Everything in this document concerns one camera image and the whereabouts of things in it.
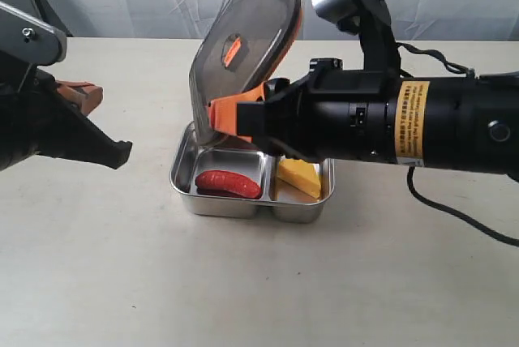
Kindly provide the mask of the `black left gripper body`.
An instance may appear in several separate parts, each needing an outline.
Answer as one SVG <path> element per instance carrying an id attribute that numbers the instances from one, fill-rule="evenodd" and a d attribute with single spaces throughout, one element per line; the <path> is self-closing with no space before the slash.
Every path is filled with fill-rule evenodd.
<path id="1" fill-rule="evenodd" d="M 1 53 L 1 170 L 31 156 L 118 169 L 132 143 L 114 141 L 61 96 L 51 74 Z"/>

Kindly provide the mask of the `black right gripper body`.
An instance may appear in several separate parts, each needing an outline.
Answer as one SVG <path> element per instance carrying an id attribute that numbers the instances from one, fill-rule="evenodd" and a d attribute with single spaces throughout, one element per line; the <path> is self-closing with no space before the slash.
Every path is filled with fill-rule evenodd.
<path id="1" fill-rule="evenodd" d="M 301 79 L 273 79 L 265 87 L 266 99 L 237 105 L 237 134 L 260 151 L 311 163 L 391 162 L 390 74 L 314 58 Z"/>

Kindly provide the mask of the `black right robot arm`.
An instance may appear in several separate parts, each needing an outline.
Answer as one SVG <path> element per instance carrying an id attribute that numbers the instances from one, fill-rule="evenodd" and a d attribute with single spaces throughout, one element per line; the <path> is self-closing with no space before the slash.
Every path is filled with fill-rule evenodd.
<path id="1" fill-rule="evenodd" d="M 272 156 L 518 176 L 518 77 L 404 78 L 311 61 L 208 104 L 213 130 Z"/>

